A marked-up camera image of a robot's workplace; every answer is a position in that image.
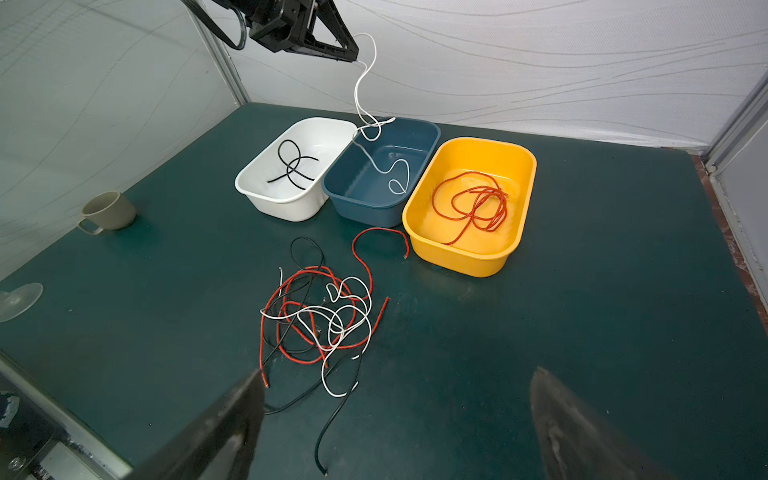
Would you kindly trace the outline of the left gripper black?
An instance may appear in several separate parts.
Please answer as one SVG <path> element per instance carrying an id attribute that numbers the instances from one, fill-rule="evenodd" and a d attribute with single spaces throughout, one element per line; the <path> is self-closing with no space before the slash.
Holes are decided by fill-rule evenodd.
<path id="1" fill-rule="evenodd" d="M 359 46 L 332 0 L 216 1 L 216 4 L 233 11 L 240 25 L 240 38 L 233 41 L 213 20 L 209 21 L 211 33 L 232 49 L 242 50 L 251 39 L 273 53 L 285 51 L 347 63 L 358 58 Z M 318 24 L 333 35 L 333 44 L 317 38 Z M 310 26 L 311 37 L 308 37 Z"/>

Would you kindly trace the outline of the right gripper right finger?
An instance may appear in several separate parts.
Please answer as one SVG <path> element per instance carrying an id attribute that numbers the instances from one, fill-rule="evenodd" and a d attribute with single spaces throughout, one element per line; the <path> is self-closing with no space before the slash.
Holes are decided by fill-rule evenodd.
<path id="1" fill-rule="evenodd" d="M 548 479 L 672 477 L 669 471 L 542 367 L 532 376 L 530 403 Z"/>

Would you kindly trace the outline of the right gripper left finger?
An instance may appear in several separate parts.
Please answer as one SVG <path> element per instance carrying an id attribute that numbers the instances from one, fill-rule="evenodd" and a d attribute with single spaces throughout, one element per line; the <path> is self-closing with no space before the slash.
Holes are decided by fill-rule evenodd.
<path id="1" fill-rule="evenodd" d="M 129 479 L 246 479 L 264 419 L 261 371 L 211 404 Z"/>

